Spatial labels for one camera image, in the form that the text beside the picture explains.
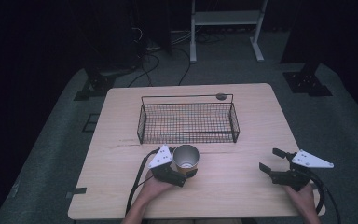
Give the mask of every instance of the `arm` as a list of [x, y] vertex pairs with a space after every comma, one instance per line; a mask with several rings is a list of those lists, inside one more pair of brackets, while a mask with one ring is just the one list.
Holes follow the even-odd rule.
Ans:
[[321, 223], [321, 220], [319, 219], [318, 214], [316, 213], [315, 203], [313, 200], [313, 189], [310, 183], [308, 183], [299, 192], [293, 190], [289, 186], [283, 186], [283, 188], [284, 190], [286, 190], [295, 208], [303, 217], [304, 223], [306, 224]]
[[152, 176], [152, 173], [149, 170], [145, 178], [146, 181], [144, 182], [138, 197], [135, 199], [135, 202], [132, 204], [129, 213], [124, 217], [121, 224], [141, 223], [146, 207], [149, 205], [149, 203], [164, 191], [173, 188], [172, 184], [158, 181], [154, 177], [148, 179], [150, 176]]

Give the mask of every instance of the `human hand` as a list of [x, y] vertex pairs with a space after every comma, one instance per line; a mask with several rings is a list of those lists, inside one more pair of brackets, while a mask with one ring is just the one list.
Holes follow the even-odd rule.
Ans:
[[168, 189], [172, 189], [174, 185], [162, 182], [153, 177], [151, 170], [146, 174], [144, 185], [142, 186], [141, 192], [139, 192], [138, 198], [142, 197], [147, 202], [151, 202], [157, 198], [160, 194]]
[[319, 224], [321, 223], [315, 209], [315, 202], [313, 199], [313, 188], [308, 183], [299, 192], [293, 190], [290, 186], [283, 186], [286, 193], [292, 200], [293, 205], [304, 218], [305, 223]]

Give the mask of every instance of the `wooden table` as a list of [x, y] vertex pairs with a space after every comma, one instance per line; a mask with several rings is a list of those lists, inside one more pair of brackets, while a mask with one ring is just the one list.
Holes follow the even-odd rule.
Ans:
[[[286, 171], [277, 147], [298, 151], [275, 94], [268, 84], [232, 84], [112, 89], [108, 92], [68, 215], [72, 219], [120, 219], [143, 157], [161, 144], [140, 144], [137, 127], [141, 97], [233, 93], [241, 132], [237, 143], [191, 144], [200, 151], [199, 171], [182, 188], [153, 201], [145, 218], [296, 216], [281, 186], [261, 172], [263, 162]], [[170, 144], [179, 147], [182, 144]], [[319, 200], [317, 192], [315, 202]]]

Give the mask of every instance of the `table stand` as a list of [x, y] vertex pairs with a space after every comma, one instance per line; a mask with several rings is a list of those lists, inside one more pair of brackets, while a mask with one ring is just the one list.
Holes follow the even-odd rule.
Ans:
[[255, 24], [255, 36], [250, 38], [255, 57], [259, 63], [264, 62], [264, 57], [258, 47], [257, 40], [260, 35], [261, 25], [264, 20], [268, 0], [263, 1], [260, 10], [249, 11], [213, 11], [196, 12], [195, 0], [191, 6], [191, 41], [190, 41], [190, 61], [197, 61], [196, 53], [196, 26], [198, 25], [243, 25]]

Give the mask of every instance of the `dark background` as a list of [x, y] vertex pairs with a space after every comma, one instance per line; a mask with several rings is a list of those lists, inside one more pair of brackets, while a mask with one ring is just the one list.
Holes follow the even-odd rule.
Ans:
[[[209, 3], [197, 2], [199, 10]], [[103, 61], [109, 54], [109, 63], [122, 59], [115, 47], [103, 42], [98, 15], [82, 7], [71, 10], [69, 4], [57, 0], [0, 0], [0, 206], [51, 109], [85, 59]], [[129, 16], [133, 21], [128, 22], [142, 26], [145, 36], [167, 49], [170, 28], [189, 27], [190, 1], [147, 0], [139, 5], [144, 7], [134, 10]], [[222, 1], [216, 9], [254, 9], [259, 5], [256, 0], [246, 6], [241, 0]], [[74, 16], [79, 10], [84, 10], [83, 21]], [[150, 17], [148, 10], [158, 11], [159, 16]], [[271, 32], [292, 28], [283, 63], [305, 62], [315, 49], [320, 49], [317, 53], [321, 62], [340, 75], [358, 102], [358, 1], [270, 0], [263, 27]], [[120, 34], [112, 38], [131, 38], [130, 33]]]

